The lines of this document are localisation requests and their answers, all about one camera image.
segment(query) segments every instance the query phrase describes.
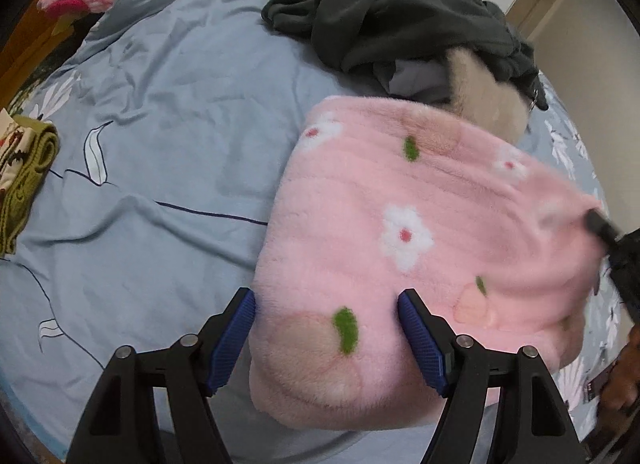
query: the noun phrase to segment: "beige fuzzy cloth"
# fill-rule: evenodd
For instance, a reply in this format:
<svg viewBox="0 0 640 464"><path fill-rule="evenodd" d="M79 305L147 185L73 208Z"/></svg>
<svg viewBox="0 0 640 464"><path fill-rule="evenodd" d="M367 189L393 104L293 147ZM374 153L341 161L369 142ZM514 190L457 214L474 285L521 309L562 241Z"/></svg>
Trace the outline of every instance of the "beige fuzzy cloth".
<svg viewBox="0 0 640 464"><path fill-rule="evenodd" d="M527 100L512 84L497 82L469 49L449 49L447 63L451 100L445 110L516 144L527 127Z"/></svg>

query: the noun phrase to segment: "blue gripper pad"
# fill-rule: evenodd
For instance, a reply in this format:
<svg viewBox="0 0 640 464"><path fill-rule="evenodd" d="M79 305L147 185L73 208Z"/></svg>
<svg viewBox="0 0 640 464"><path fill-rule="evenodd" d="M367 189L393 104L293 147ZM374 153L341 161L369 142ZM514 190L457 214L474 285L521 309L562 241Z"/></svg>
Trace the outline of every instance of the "blue gripper pad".
<svg viewBox="0 0 640 464"><path fill-rule="evenodd" d="M240 351L249 335L249 330L254 324L254 319L255 294L252 290L247 289L244 298L238 304L220 337L220 341L211 354L211 372L207 384L214 394L228 383L231 372L240 356Z"/></svg>
<svg viewBox="0 0 640 464"><path fill-rule="evenodd" d="M398 297L398 316L424 381L441 397L446 397L449 389L446 358L420 318L407 291Z"/></svg>

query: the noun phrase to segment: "bed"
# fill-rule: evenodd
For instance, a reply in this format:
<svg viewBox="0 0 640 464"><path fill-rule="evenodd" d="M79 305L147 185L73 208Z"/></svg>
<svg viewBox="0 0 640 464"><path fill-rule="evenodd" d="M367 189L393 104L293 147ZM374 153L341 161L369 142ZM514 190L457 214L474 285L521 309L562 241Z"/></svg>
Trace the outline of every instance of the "bed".
<svg viewBox="0 0 640 464"><path fill-rule="evenodd" d="M370 75L323 66L305 41L271 33L268 0L116 0L76 53L30 97L61 151L14 255L0 260L2 405L63 460L115 348L165 348L249 285L280 175L315 104L383 96ZM542 76L518 147L604 200L566 109ZM580 357L557 383L580 437L594 424L585 384L618 354L608 281L590 298ZM239 463L419 462L434 426L295 431L257 412L244 351L212 399ZM166 398L156 397L170 432ZM489 449L488 408L476 450Z"/></svg>

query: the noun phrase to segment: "silver screw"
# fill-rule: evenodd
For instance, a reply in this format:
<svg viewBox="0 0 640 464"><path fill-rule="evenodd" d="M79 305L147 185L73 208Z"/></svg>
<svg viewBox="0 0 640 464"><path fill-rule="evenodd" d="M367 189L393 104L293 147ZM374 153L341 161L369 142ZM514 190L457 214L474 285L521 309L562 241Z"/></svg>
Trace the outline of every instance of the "silver screw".
<svg viewBox="0 0 640 464"><path fill-rule="evenodd" d="M469 349L474 345L474 339L471 336L467 336L463 334L456 338L456 343L460 345L463 349Z"/></svg>
<svg viewBox="0 0 640 464"><path fill-rule="evenodd" d="M183 347L193 347L198 342L195 334L185 334L180 338L180 345Z"/></svg>
<svg viewBox="0 0 640 464"><path fill-rule="evenodd" d="M531 358L531 359L537 358L539 354L538 349L535 347L532 347L531 345L527 345L526 347L523 347L522 353L526 355L527 358Z"/></svg>
<svg viewBox="0 0 640 464"><path fill-rule="evenodd" d="M131 355L132 349L129 345L124 345L116 350L116 357L118 359L127 359Z"/></svg>

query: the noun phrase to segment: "pink plush blanket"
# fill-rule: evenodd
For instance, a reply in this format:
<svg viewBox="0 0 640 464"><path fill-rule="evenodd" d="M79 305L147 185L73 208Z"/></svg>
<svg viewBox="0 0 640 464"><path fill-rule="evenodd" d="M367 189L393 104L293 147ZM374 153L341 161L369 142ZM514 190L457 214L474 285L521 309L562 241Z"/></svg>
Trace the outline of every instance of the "pink plush blanket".
<svg viewBox="0 0 640 464"><path fill-rule="evenodd" d="M602 250L600 203L513 146L410 102L330 98L308 117L276 196L253 288L256 407L294 428L435 420L396 314L415 288L485 347L579 353Z"/></svg>

